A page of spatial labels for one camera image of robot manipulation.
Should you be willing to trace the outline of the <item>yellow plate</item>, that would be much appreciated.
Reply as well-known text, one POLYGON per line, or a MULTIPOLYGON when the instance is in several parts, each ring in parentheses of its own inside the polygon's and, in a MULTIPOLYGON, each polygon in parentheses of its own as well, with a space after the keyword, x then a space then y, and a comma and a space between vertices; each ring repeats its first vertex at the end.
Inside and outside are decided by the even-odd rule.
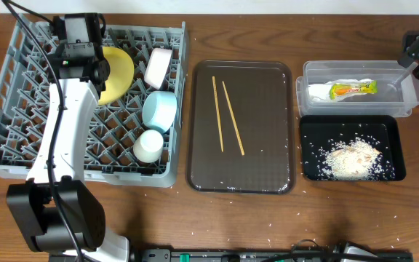
POLYGON ((134 79, 134 63, 127 52, 117 47, 103 47, 103 54, 110 66, 105 90, 101 92, 99 106, 118 100, 131 87, 134 79))

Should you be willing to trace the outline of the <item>white plate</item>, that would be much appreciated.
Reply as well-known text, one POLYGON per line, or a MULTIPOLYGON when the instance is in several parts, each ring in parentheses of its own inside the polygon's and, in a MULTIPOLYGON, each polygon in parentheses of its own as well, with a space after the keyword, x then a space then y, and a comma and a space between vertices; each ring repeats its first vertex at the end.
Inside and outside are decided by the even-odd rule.
POLYGON ((144 81, 146 84, 159 90, 165 79, 167 69, 172 57, 172 50, 156 48, 152 51, 146 67, 144 81))

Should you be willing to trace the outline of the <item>light blue bowl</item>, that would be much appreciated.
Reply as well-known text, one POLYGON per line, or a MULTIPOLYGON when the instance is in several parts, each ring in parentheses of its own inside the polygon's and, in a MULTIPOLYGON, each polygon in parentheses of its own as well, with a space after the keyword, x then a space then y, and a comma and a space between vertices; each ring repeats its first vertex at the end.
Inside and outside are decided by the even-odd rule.
POLYGON ((143 105, 143 124, 153 130, 166 133, 174 122, 177 112, 177 98, 173 92, 154 91, 143 105))

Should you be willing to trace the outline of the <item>small white cup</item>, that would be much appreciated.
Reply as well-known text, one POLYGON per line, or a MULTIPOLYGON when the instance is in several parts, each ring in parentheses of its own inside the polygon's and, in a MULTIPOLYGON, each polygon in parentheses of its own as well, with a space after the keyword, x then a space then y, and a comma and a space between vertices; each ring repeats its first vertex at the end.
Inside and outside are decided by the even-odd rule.
POLYGON ((132 150, 140 162, 152 163, 160 159, 164 148, 164 139, 156 130, 146 130, 135 141, 132 150))

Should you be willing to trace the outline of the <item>green snack wrapper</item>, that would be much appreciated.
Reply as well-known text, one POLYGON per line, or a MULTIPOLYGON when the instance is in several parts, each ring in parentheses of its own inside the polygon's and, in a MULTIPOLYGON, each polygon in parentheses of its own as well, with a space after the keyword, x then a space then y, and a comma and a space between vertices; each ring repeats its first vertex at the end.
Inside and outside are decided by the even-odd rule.
POLYGON ((339 102, 358 95, 378 93, 378 82, 371 79, 339 79, 324 84, 310 84, 308 94, 314 102, 339 102))

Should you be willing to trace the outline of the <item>wooden chopstick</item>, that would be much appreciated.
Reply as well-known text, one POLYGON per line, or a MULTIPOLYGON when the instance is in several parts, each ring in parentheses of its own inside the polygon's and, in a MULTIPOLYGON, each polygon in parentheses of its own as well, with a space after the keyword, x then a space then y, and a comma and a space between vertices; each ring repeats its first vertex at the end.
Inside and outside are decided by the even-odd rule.
POLYGON ((234 127, 234 132, 236 134, 236 139, 237 139, 237 142, 238 142, 238 145, 239 145, 239 150, 241 152, 241 155, 244 156, 245 151, 244 151, 244 147, 243 147, 243 143, 242 143, 242 138, 241 138, 240 133, 239 133, 239 128, 238 128, 238 125, 237 125, 237 122, 236 122, 236 117, 234 115, 233 107, 231 105, 231 99, 228 95, 228 90, 227 90, 227 87, 226 87, 226 83, 224 81, 222 81, 222 85, 223 85, 223 90, 224 90, 225 97, 226 97, 226 102, 228 104, 228 110, 229 110, 229 113, 231 115, 231 121, 232 121, 232 124, 233 124, 233 127, 234 127))
POLYGON ((220 150, 221 150, 221 152, 224 152, 223 134, 222 134, 221 121, 220 121, 220 108, 219 108, 219 101, 218 101, 218 91, 217 91, 217 85, 216 85, 216 81, 215 81, 214 76, 212 76, 212 87, 213 87, 213 94, 214 94, 214 100, 215 100, 215 111, 216 111, 217 124, 218 124, 218 135, 219 135, 219 140, 220 140, 220 150))

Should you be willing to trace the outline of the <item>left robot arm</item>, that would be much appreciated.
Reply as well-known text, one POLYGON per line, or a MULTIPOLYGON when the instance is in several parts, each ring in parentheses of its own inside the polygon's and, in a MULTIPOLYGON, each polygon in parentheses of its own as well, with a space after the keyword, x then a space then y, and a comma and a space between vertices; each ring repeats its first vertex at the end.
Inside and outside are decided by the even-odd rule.
POLYGON ((24 183, 7 190, 7 205, 30 250, 74 261, 128 261, 129 240, 105 224, 105 211, 84 182, 84 158, 95 109, 131 87, 131 57, 104 47, 99 13, 55 17, 59 38, 45 55, 49 113, 39 152, 24 183))

